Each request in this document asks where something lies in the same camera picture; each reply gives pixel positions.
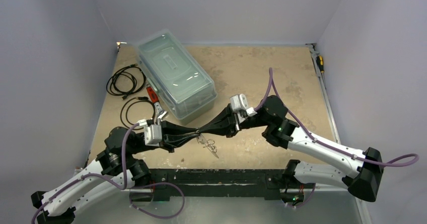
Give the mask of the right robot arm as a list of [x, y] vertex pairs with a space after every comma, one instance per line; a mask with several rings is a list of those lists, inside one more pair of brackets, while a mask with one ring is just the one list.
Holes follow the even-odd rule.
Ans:
[[268, 96], [259, 108], [249, 108], [245, 95], [231, 97], [231, 102], [213, 120], [199, 128], [228, 138], [242, 129], [264, 126], [261, 134], [275, 146], [310, 155], [323, 163], [313, 165], [289, 161], [283, 182], [289, 187], [299, 183], [321, 183], [346, 189], [354, 197], [374, 202], [377, 199], [384, 168], [381, 153], [372, 147], [365, 151], [344, 146], [310, 133], [301, 124], [286, 117], [287, 107], [276, 96]]

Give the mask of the metal key organizer plate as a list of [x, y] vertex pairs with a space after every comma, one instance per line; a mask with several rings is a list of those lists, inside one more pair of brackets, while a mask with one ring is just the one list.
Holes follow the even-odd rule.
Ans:
[[207, 139], [202, 134], [199, 135], [196, 139], [197, 142], [203, 146], [203, 148], [209, 150], [217, 159], [219, 158], [217, 154], [218, 149], [215, 146], [215, 141], [213, 139]]

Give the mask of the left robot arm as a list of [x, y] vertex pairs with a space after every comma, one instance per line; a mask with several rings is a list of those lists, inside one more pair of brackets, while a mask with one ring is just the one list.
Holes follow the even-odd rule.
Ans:
[[76, 211], [114, 191], [147, 189], [154, 193], [158, 186], [171, 186], [182, 195], [175, 184], [155, 182], [146, 163], [134, 155], [157, 148], [172, 153], [198, 136], [196, 128], [152, 119], [113, 129], [105, 140], [106, 148], [78, 174], [50, 191], [32, 194], [37, 210], [31, 223], [72, 223]]

